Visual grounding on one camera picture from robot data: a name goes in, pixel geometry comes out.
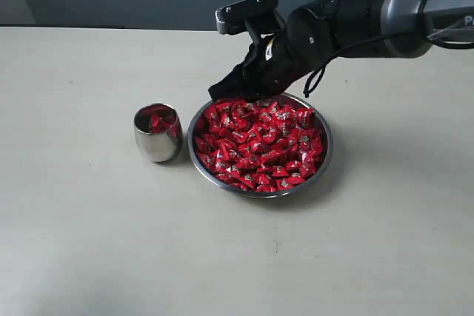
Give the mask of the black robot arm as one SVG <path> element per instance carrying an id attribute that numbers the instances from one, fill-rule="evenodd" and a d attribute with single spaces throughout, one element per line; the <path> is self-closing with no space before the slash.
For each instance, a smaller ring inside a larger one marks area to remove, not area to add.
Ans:
<path id="1" fill-rule="evenodd" d="M 214 100 L 257 101 L 304 78 L 319 85 L 336 58 L 418 58 L 431 47 L 473 48 L 473 0 L 315 0 L 287 20 L 277 0 L 244 0 L 216 11 L 221 34 L 248 33 L 244 60 L 209 88 Z"/>

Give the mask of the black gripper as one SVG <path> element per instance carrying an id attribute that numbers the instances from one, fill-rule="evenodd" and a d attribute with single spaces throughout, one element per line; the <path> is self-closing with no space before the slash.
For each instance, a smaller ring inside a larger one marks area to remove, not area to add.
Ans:
<path id="1" fill-rule="evenodd" d="M 326 28 L 288 27 L 267 37 L 248 33 L 252 44 L 243 62 L 208 89 L 213 101 L 257 102 L 280 95 L 333 53 Z"/>

